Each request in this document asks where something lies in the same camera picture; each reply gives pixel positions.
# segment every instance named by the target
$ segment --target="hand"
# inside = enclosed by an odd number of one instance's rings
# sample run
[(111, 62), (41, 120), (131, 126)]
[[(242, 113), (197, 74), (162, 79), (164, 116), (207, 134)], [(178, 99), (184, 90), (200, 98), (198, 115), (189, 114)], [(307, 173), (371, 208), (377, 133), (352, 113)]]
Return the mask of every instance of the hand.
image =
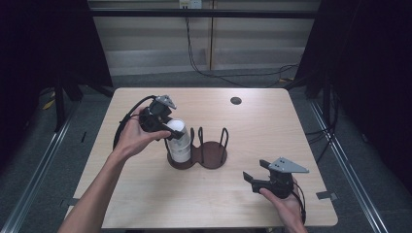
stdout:
[[(280, 199), (266, 188), (261, 188), (259, 192), (275, 206), (281, 221), (289, 232), (307, 232), (303, 226), (299, 202), (292, 194), (285, 199)], [(294, 185), (293, 192), (299, 196), (296, 185)]]
[(153, 140), (159, 140), (170, 136), (170, 132), (163, 130), (157, 132), (145, 132), (139, 124), (139, 114), (142, 108), (137, 108), (132, 118), (127, 122), (120, 134), (118, 144), (112, 154), (119, 154), (122, 158), (129, 157), (141, 152)]

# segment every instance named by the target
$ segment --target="wall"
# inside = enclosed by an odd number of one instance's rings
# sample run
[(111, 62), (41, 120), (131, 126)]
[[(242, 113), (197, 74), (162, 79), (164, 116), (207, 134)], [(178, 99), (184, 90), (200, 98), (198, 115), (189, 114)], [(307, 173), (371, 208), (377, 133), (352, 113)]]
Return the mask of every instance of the wall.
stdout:
[[(317, 11), (319, 2), (203, 0), (202, 8)], [(91, 8), (179, 8), (178, 0), (88, 3)], [(94, 21), (112, 76), (192, 70), (184, 18), (96, 17)], [(199, 70), (274, 68), (298, 63), (312, 24), (312, 19), (190, 18), (193, 59)]]

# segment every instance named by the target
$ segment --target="light wood tabletop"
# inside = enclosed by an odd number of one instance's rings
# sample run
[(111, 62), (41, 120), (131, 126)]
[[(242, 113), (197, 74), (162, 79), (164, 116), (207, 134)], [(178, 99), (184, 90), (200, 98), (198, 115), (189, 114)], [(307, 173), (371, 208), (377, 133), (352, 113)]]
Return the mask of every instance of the light wood tabletop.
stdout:
[[(293, 174), (306, 199), (308, 226), (332, 226), (337, 216), (329, 199), (316, 193), (325, 184), (309, 148), (292, 100), (284, 89), (260, 88), (120, 88), (117, 89), (90, 153), (74, 198), (80, 198), (112, 151), (113, 139), (129, 110), (149, 95), (167, 94), (177, 106), (170, 115), (188, 130), (203, 128), (204, 142), (218, 142), (228, 131), (227, 160), (217, 170), (199, 164), (173, 168), (163, 141), (154, 141), (130, 158), (121, 173), (103, 228), (180, 229), (281, 226), (274, 207), (253, 193), (247, 172), (268, 181), (269, 162), (285, 157), (307, 169)], [(242, 102), (234, 105), (232, 97)]]

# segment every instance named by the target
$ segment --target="forearm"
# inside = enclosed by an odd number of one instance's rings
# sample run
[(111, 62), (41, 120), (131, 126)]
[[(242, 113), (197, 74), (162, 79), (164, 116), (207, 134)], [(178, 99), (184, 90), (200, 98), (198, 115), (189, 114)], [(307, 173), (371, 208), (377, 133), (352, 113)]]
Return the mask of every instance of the forearm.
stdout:
[(111, 154), (58, 232), (99, 232), (125, 160)]

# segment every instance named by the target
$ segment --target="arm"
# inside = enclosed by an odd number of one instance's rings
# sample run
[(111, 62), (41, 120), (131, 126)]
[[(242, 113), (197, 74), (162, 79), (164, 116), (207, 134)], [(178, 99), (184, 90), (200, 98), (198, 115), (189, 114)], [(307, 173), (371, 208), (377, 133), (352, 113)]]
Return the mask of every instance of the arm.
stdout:
[[(289, 195), (289, 197), (285, 199), (280, 199), (266, 188), (261, 188), (259, 192), (267, 200), (269, 200), (273, 204), (273, 206), (275, 206), (276, 210), (278, 210), (279, 217), (281, 221), (284, 223), (285, 228), (288, 230), (287, 232), (307, 233), (307, 230), (303, 225), (302, 218), (300, 215), (299, 202), (293, 195)], [(299, 195), (296, 185), (294, 186), (293, 192)]]
[[(134, 115), (140, 112), (141, 109), (138, 109)], [(99, 232), (127, 159), (141, 152), (151, 141), (169, 136), (168, 131), (147, 133), (140, 127), (137, 116), (131, 118), (124, 127), (117, 146), (58, 232)]]

